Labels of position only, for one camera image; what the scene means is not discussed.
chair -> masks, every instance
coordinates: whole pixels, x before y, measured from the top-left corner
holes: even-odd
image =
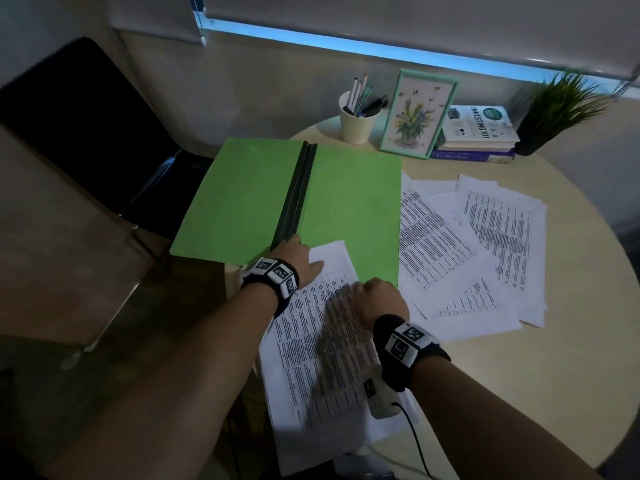
[[[69,43],[0,89],[0,123],[107,209],[167,239],[178,232],[212,163],[172,140],[88,38]]]

black wristband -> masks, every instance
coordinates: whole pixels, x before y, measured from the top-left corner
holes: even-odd
[[[251,283],[264,283],[275,291],[278,307],[273,317],[276,318],[289,306],[293,293],[298,289],[300,277],[296,268],[283,259],[261,258],[242,277],[244,288]]]
[[[397,315],[382,315],[376,320],[373,343],[382,365],[382,379],[397,392],[409,387],[412,368],[420,359],[436,355],[451,361],[435,337]]]

purple book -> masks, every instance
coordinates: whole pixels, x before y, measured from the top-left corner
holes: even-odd
[[[430,158],[436,160],[460,160],[467,162],[510,163],[515,152],[460,152],[458,150],[434,150]]]

hand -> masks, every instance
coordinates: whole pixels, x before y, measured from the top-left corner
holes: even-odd
[[[374,323],[382,315],[398,315],[404,321],[409,321],[409,307],[400,291],[380,278],[353,285],[353,313],[362,326],[371,332]]]
[[[267,257],[282,259],[296,268],[300,279],[298,289],[304,288],[315,280],[324,267],[324,261],[309,264],[309,246],[300,242],[298,234],[293,234],[288,241],[279,243],[278,247],[272,250]]]

round wooden table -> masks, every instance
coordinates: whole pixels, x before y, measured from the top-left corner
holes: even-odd
[[[337,116],[292,139],[376,151],[384,119],[360,146],[340,139]],[[640,289],[615,235],[587,198],[535,155],[510,164],[403,157],[403,169],[414,179],[457,180],[464,173],[497,180],[547,204],[546,326],[445,349],[460,369],[597,466],[624,437],[640,403]],[[431,473],[456,478],[424,416],[417,430]],[[422,471],[409,428],[373,449]]]

